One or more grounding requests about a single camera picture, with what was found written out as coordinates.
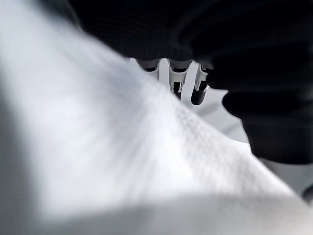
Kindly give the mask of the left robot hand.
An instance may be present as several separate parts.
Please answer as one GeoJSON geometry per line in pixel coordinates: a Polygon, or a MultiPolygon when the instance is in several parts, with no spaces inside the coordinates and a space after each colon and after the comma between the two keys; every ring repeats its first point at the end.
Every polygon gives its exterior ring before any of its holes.
{"type": "Polygon", "coordinates": [[[310,0],[72,0],[84,31],[126,57],[194,60],[206,86],[227,90],[252,153],[313,161],[313,3],[310,0]]]}

